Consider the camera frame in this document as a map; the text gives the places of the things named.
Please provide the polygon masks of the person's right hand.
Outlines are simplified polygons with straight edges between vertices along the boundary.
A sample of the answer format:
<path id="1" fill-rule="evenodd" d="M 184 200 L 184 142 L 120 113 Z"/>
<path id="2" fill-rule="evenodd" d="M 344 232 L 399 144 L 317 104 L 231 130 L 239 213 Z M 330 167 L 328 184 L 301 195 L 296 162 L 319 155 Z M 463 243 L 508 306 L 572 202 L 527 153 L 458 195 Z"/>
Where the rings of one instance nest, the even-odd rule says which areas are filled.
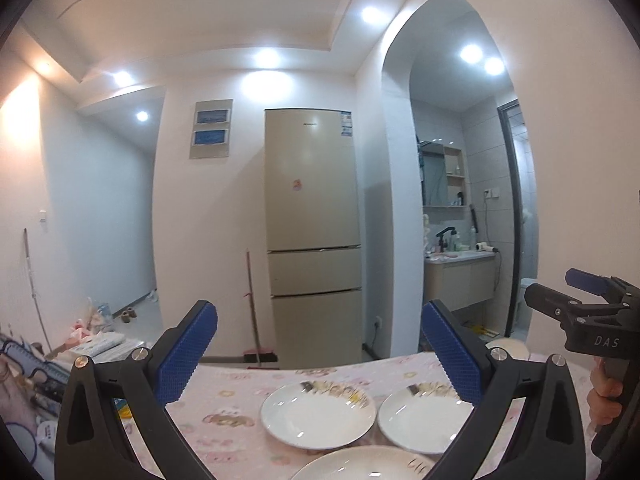
<path id="1" fill-rule="evenodd" d="M 622 404 L 617 398 L 623 392 L 623 384 L 605 373 L 604 359 L 594 359 L 590 373 L 591 390 L 587 396 L 591 426 L 599 431 L 620 416 Z"/>

